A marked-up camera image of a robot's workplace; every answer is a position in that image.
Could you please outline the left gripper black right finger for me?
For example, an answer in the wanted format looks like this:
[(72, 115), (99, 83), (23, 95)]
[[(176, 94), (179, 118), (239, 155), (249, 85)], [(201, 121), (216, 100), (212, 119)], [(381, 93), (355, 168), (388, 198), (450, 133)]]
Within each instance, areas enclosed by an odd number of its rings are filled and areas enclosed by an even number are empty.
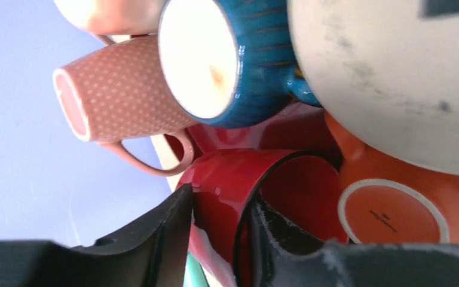
[(255, 286), (459, 287), (459, 245), (324, 242), (261, 198), (250, 225)]

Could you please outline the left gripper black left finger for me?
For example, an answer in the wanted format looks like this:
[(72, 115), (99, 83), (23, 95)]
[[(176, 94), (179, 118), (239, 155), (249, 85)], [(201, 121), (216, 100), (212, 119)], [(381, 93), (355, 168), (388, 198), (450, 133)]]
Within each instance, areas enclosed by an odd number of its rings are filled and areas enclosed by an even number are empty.
[(0, 286), (182, 286), (192, 204), (184, 184), (88, 247), (0, 241)]

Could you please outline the red mug black handle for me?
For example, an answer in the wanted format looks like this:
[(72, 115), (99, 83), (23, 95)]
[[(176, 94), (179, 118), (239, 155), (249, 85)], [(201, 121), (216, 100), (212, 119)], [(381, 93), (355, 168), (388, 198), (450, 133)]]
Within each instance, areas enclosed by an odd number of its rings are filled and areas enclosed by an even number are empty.
[(222, 286), (253, 285), (247, 206), (255, 195), (308, 234), (348, 242), (338, 172), (318, 152), (218, 149), (197, 158), (179, 183), (194, 191), (188, 249)]

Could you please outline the small orange cup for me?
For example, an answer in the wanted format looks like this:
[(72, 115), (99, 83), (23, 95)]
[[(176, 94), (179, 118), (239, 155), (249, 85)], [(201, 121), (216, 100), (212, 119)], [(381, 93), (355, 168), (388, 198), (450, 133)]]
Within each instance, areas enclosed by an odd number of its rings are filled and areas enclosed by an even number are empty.
[(338, 217), (356, 243), (459, 243), (459, 176), (382, 153), (330, 114), (326, 124), (344, 158)]

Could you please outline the pink dotted mug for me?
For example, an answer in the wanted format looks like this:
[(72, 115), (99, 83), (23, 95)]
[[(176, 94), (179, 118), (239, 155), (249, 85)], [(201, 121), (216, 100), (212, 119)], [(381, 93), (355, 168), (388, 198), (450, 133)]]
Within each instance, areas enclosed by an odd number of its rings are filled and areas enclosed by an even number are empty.
[[(79, 140), (96, 142), (152, 175), (177, 175), (192, 163), (194, 147), (185, 130), (195, 121), (166, 83), (156, 35), (110, 44), (58, 68), (53, 85)], [(126, 139), (156, 135), (173, 136), (181, 143), (183, 157), (175, 167), (152, 167), (123, 145)]]

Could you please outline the cream round speckled mug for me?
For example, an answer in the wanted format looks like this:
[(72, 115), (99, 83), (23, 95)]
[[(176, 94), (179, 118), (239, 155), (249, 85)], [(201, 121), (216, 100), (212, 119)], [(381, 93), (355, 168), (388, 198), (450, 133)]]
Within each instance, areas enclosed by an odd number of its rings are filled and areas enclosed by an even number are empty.
[(459, 1), (289, 1), (305, 79), (369, 146), (459, 175)]

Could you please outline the blue ribbed mug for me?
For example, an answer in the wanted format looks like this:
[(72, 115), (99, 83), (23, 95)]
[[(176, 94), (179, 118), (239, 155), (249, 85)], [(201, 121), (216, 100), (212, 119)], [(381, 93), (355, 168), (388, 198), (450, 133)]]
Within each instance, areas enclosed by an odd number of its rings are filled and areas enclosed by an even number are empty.
[(253, 126), (292, 99), (320, 106), (300, 75), (286, 1), (167, 1), (158, 48), (174, 98), (203, 124)]

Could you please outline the pale pink gradient mug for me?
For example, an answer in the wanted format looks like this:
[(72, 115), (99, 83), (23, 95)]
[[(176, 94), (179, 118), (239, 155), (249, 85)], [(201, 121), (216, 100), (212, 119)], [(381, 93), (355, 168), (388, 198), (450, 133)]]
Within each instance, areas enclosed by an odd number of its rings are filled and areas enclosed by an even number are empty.
[(164, 0), (56, 0), (75, 27), (100, 35), (156, 33)]

